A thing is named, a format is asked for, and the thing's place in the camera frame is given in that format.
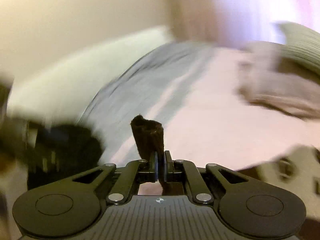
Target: gray blanket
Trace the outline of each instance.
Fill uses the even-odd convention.
[[[171,99],[157,111],[154,120],[165,125],[183,106],[190,86],[203,73],[212,56],[210,45],[191,42],[166,44],[139,59],[121,77],[102,88],[80,120],[93,127],[103,142],[105,151],[100,162],[110,162],[132,135],[131,120],[138,114],[145,116],[168,86],[185,75],[196,60],[199,61],[196,70],[179,83]],[[139,155],[136,147],[132,146],[116,164],[125,166],[136,159]]]
[[[320,78],[293,59],[284,45],[253,41],[245,50],[251,60],[240,68],[241,90],[250,103],[262,103],[300,118],[320,118]]]

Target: white wall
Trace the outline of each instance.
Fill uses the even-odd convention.
[[[107,38],[167,24],[166,0],[0,0],[0,71],[15,84]]]

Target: gray pillow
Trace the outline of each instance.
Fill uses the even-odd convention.
[[[320,75],[320,33],[292,22],[279,23],[278,26],[286,37],[282,56]]]

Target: blanket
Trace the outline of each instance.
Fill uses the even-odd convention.
[[[300,118],[320,118],[320,78],[294,60],[282,57],[283,46],[255,41],[244,48],[250,54],[239,75],[245,99]]]
[[[139,159],[130,122],[141,114],[162,123],[173,159],[233,170],[310,145],[303,120],[251,106],[239,97],[238,69],[248,55],[203,43],[163,45],[96,95],[81,118],[103,143],[100,163]]]

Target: bed sheet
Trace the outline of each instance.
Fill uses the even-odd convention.
[[[130,121],[161,122],[173,159],[198,167],[243,169],[311,145],[306,122],[238,93],[239,64],[249,55],[206,44],[164,45],[139,60],[96,96],[82,118],[104,142],[101,163],[124,166],[139,158]]]

